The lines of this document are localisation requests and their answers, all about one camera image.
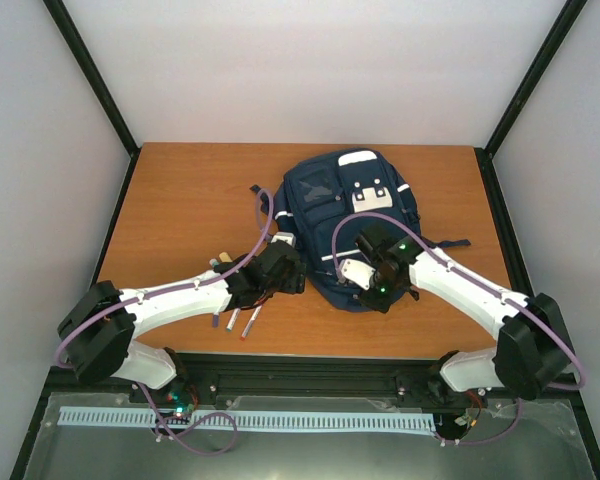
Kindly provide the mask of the navy blue backpack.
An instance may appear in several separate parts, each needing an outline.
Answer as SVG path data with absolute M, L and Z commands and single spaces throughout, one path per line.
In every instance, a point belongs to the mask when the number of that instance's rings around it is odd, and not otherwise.
M 295 249 L 316 290 L 335 308 L 351 313 L 372 311 L 358 301 L 361 288 L 338 270 L 347 258 L 362 259 L 356 244 L 362 230 L 378 224 L 396 239 L 413 235 L 443 251 L 450 245 L 422 236 L 410 185 L 381 153 L 367 148 L 297 164 L 260 209 L 276 222 L 278 232 L 295 235 Z

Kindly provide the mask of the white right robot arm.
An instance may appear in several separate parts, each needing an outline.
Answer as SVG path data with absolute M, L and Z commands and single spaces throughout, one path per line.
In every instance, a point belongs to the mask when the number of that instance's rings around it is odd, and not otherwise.
M 474 352 L 450 352 L 437 376 L 455 392 L 505 388 L 534 400 L 573 364 L 575 355 L 555 329 L 561 318 L 545 294 L 529 297 L 499 286 L 413 235 L 396 239 L 378 224 L 358 235 L 360 260 L 344 260 L 342 278 L 359 286 L 367 308 L 387 312 L 393 295 L 429 292 L 461 311 L 496 342 Z

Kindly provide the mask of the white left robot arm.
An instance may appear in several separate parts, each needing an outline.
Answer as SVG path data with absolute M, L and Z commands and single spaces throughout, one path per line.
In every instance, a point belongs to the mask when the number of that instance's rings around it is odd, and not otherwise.
M 166 402 L 181 400 L 188 378 L 167 348 L 140 336 L 180 320 L 263 305 L 276 293 L 301 294 L 306 265 L 285 241 L 250 257 L 223 262 L 198 276 L 141 289 L 94 284 L 58 326 L 58 364 L 91 385 L 109 378 L 141 383 Z

